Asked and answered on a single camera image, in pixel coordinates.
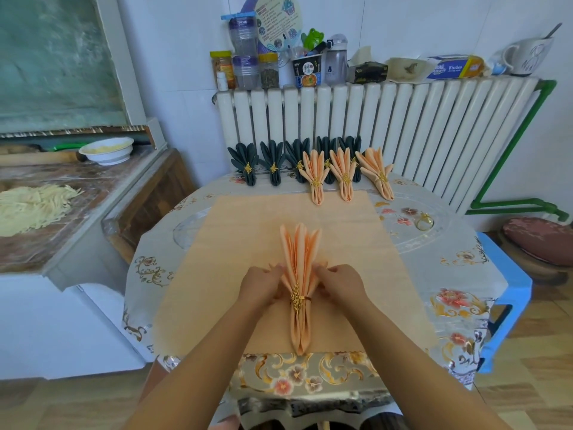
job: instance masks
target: bowl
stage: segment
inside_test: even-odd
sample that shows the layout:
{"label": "bowl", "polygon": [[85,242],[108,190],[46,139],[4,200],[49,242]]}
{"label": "bowl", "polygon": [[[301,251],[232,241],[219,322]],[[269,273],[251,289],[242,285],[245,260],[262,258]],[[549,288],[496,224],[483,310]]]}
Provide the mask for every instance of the bowl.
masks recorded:
{"label": "bowl", "polygon": [[82,146],[79,152],[100,165],[117,165],[129,160],[131,151],[131,137],[112,137]]}

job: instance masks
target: plastic jar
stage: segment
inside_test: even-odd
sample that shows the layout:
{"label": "plastic jar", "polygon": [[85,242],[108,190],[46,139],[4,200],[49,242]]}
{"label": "plastic jar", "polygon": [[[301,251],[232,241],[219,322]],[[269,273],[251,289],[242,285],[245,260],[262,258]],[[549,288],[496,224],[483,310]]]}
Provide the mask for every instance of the plastic jar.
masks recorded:
{"label": "plastic jar", "polygon": [[262,88],[271,89],[278,87],[278,54],[259,54],[258,67],[261,71]]}
{"label": "plastic jar", "polygon": [[211,51],[211,64],[213,66],[213,75],[215,76],[215,83],[217,83],[217,72],[224,72],[227,77],[227,85],[229,89],[234,89],[235,75],[233,75],[233,63],[231,61],[231,51]]}
{"label": "plastic jar", "polygon": [[346,82],[348,39],[343,34],[335,34],[326,41],[326,67],[324,80],[329,86]]}
{"label": "plastic jar", "polygon": [[234,13],[233,15],[224,15],[221,18],[229,20],[229,35],[235,48],[235,54],[256,56],[258,53],[258,29],[255,12]]}
{"label": "plastic jar", "polygon": [[260,87],[258,56],[233,57],[233,71],[240,89],[256,89]]}

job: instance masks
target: blue stool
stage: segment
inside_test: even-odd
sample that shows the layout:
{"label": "blue stool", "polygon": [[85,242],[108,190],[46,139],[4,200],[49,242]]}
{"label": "blue stool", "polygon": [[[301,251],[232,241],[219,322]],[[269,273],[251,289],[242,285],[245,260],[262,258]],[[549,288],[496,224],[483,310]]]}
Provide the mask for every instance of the blue stool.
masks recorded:
{"label": "blue stool", "polygon": [[491,338],[481,349],[480,364],[477,368],[479,373],[490,373],[493,369],[493,356],[531,299],[533,281],[486,234],[477,234],[484,252],[508,283],[507,289],[496,301],[496,304],[507,306],[494,323],[488,323]]}

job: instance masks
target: radiator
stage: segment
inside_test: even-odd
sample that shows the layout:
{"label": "radiator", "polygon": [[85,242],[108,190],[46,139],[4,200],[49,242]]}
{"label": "radiator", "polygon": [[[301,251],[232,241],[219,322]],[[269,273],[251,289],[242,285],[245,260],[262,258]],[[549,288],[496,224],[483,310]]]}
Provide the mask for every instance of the radiator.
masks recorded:
{"label": "radiator", "polygon": [[384,162],[465,214],[539,79],[340,85],[217,93],[225,143],[360,135]]}

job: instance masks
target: tablecloth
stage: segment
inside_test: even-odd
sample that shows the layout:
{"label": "tablecloth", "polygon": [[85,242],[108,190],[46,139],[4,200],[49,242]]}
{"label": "tablecloth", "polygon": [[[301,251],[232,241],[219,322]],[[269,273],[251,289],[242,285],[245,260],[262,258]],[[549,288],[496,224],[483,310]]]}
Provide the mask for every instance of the tablecloth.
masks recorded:
{"label": "tablecloth", "polygon": [[[486,337],[489,311],[507,283],[484,253],[475,231],[439,197],[394,174],[390,181],[395,200],[386,201],[362,177],[355,190],[366,190],[380,217],[380,225],[406,267],[435,327],[439,345],[428,354],[468,386],[473,382]],[[337,190],[338,184],[325,185]],[[274,187],[268,172],[260,171],[254,187],[236,173],[223,176],[182,200],[138,245],[127,276],[123,326],[134,341],[153,350],[153,318],[180,262],[204,217],[219,196],[263,195],[309,191],[308,184],[283,171]],[[434,226],[415,226],[421,213]],[[164,368],[176,367],[182,357],[159,356]],[[244,355],[229,393],[241,414],[288,410],[293,416],[337,410],[362,413],[391,403],[376,369],[364,353]]]}

